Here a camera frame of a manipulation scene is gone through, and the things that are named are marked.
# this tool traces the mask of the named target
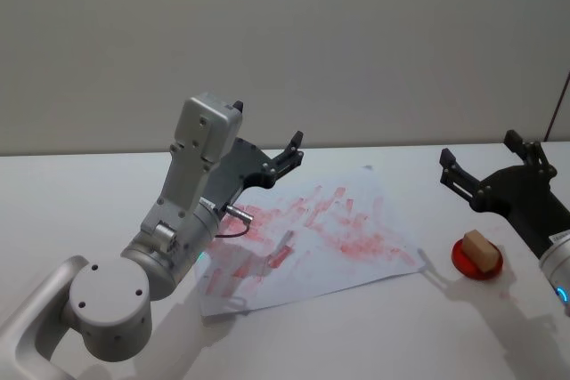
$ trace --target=blue light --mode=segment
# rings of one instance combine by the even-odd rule
[[[560,296],[564,303],[568,303],[568,295],[566,295],[566,291],[561,287],[556,288],[556,294]]]

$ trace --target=robotic arm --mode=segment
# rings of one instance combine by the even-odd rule
[[[189,99],[170,146],[172,162],[159,197],[120,257],[63,263],[0,327],[0,378],[73,380],[49,359],[71,327],[93,356],[126,360],[151,337],[151,301],[172,294],[249,187],[270,189],[301,165],[297,132],[276,158],[236,138],[243,104],[202,94]]]
[[[523,160],[479,181],[461,169],[449,149],[442,150],[441,183],[478,213],[502,215],[539,259],[539,265],[570,316],[570,213],[550,191],[557,175],[539,142],[523,142],[508,131],[504,144]]]

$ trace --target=sponge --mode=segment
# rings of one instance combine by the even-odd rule
[[[477,230],[465,234],[461,251],[483,273],[491,271],[500,257],[499,251]]]

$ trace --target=white table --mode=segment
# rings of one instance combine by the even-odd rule
[[[519,163],[499,144],[451,147],[479,178]],[[559,171],[553,190],[570,206],[570,143],[544,147]],[[509,224],[474,213],[439,183],[441,148],[307,150],[303,166],[278,184],[373,165],[431,271],[207,324],[189,274],[153,304],[153,337],[133,359],[96,360],[71,331],[53,361],[79,380],[569,377],[570,319]],[[168,163],[168,154],[0,158],[0,320],[65,258],[118,255]],[[452,266],[452,244],[471,229],[503,246],[510,269],[494,283],[462,278]]]

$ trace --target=sheet of paper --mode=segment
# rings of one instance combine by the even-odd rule
[[[418,249],[377,175],[359,168],[292,187],[248,189],[240,238],[215,239],[196,263],[203,316],[303,300],[418,271]],[[220,233],[244,230],[225,216]]]

